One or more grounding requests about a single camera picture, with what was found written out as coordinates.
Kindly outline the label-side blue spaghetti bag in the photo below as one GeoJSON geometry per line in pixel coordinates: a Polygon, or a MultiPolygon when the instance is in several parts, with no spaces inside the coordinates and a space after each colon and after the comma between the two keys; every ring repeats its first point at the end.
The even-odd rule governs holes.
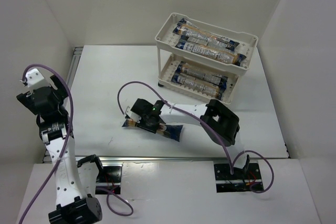
{"type": "Polygon", "coordinates": [[[222,99],[226,90],[225,82],[219,86],[182,73],[175,73],[171,81],[218,100],[222,99]]]}

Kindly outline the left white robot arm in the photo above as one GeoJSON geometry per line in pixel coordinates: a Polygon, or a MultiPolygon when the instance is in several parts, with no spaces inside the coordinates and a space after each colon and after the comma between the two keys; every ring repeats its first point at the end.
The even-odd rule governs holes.
{"type": "Polygon", "coordinates": [[[37,70],[26,73],[28,91],[17,100],[37,116],[39,135],[50,154],[51,175],[56,183],[56,208],[48,214],[50,223],[96,223],[102,220],[102,209],[93,189],[98,168],[92,167],[95,156],[78,167],[75,140],[69,125],[70,116],[64,107],[68,92],[57,76],[51,81],[37,70]]]}

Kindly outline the long yellow spaghetti bag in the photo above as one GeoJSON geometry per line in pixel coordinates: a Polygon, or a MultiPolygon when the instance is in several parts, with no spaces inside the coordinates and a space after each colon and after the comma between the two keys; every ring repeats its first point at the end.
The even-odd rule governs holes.
{"type": "Polygon", "coordinates": [[[225,76],[203,70],[183,61],[181,61],[177,66],[176,72],[183,73],[196,79],[204,80],[216,85],[223,84],[227,80],[225,76]]]}

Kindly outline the yellow blue spaghetti bag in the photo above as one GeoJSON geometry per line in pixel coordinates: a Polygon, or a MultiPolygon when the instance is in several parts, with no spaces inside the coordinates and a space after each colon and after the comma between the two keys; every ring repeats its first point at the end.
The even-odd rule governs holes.
{"type": "Polygon", "coordinates": [[[122,124],[122,127],[142,129],[153,134],[160,134],[161,136],[164,136],[177,142],[180,142],[180,135],[183,129],[182,125],[169,125],[162,123],[159,123],[158,126],[150,127],[145,124],[140,124],[132,119],[125,119],[125,121],[122,124]]]}

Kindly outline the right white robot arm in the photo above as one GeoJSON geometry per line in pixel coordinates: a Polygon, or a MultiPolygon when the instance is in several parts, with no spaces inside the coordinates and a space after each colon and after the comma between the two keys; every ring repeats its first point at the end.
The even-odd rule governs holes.
{"type": "Polygon", "coordinates": [[[168,104],[162,100],[152,104],[137,99],[132,107],[126,109],[125,115],[152,133],[160,125],[171,123],[201,126],[209,138],[224,149],[230,173],[246,174],[248,170],[250,157],[240,141],[239,117],[216,99],[197,105],[168,104]]]}

